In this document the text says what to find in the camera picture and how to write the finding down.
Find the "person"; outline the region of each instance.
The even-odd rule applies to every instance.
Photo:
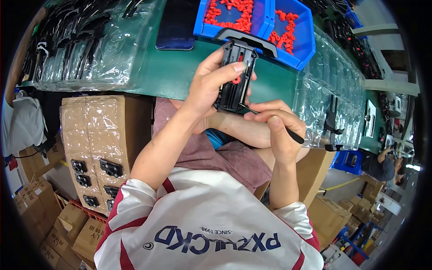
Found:
[[[395,184],[399,183],[403,178],[403,174],[398,175],[397,173],[402,171],[403,158],[398,159],[395,155],[386,156],[390,151],[391,146],[381,151],[378,156],[367,156],[362,161],[364,174],[373,177],[377,181],[395,181]]]
[[[305,123],[281,100],[250,103],[257,115],[216,112],[220,86],[246,68],[219,68],[222,57],[220,48],[199,64],[184,102],[157,99],[153,138],[115,198],[97,269],[322,269],[299,202],[305,151],[286,131],[304,137]],[[215,151],[208,127],[261,148],[234,141]],[[252,194],[270,178],[272,212]]]
[[[21,74],[33,29],[46,14],[47,10],[41,8],[31,21],[9,71],[1,114],[2,155],[5,157],[32,145],[39,146],[47,140],[44,135],[46,123],[39,101],[29,97],[24,90],[15,94],[15,85]]]

